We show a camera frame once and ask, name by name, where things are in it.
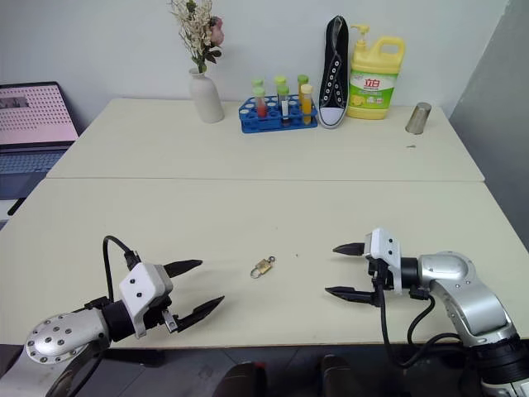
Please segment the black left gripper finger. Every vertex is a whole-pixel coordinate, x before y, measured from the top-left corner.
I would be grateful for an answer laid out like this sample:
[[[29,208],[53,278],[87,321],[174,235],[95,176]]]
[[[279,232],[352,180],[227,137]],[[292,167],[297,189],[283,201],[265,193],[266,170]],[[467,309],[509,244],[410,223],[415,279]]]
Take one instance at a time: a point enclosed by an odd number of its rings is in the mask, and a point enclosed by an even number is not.
[[[174,278],[200,266],[202,263],[201,260],[175,261],[164,265],[164,270],[169,278]]]
[[[184,318],[176,317],[177,332],[182,332],[194,324],[202,321],[208,316],[221,302],[224,296],[211,299],[204,304],[197,306],[189,315]]]

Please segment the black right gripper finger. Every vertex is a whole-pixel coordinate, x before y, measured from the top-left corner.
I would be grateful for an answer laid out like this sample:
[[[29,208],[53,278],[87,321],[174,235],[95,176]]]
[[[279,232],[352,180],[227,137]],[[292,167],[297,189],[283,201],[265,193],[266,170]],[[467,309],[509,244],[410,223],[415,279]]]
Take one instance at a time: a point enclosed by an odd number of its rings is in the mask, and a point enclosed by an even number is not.
[[[326,287],[325,291],[348,302],[379,306],[379,294],[376,291],[359,291],[353,287],[345,286]]]
[[[346,256],[363,256],[365,244],[363,242],[347,243],[333,248],[332,251]]]

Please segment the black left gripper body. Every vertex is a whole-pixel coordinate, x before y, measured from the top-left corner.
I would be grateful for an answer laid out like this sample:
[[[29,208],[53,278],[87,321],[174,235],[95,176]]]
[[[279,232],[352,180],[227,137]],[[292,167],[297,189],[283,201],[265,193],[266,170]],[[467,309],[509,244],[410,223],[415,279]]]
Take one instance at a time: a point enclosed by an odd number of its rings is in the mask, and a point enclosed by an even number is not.
[[[165,325],[169,333],[181,332],[183,327],[179,317],[169,311],[171,304],[172,300],[169,296],[161,298],[158,303],[152,302],[152,305],[144,315],[145,329],[150,330]]]

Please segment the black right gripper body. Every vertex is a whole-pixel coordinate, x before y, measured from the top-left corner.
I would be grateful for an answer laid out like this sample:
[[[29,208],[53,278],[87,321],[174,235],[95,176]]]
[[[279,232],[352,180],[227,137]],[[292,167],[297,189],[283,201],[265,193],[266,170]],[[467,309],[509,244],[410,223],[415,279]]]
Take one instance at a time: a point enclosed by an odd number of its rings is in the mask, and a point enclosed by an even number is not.
[[[376,259],[372,256],[367,256],[366,259],[374,291],[393,290],[393,274],[389,270],[388,263],[384,259]]]

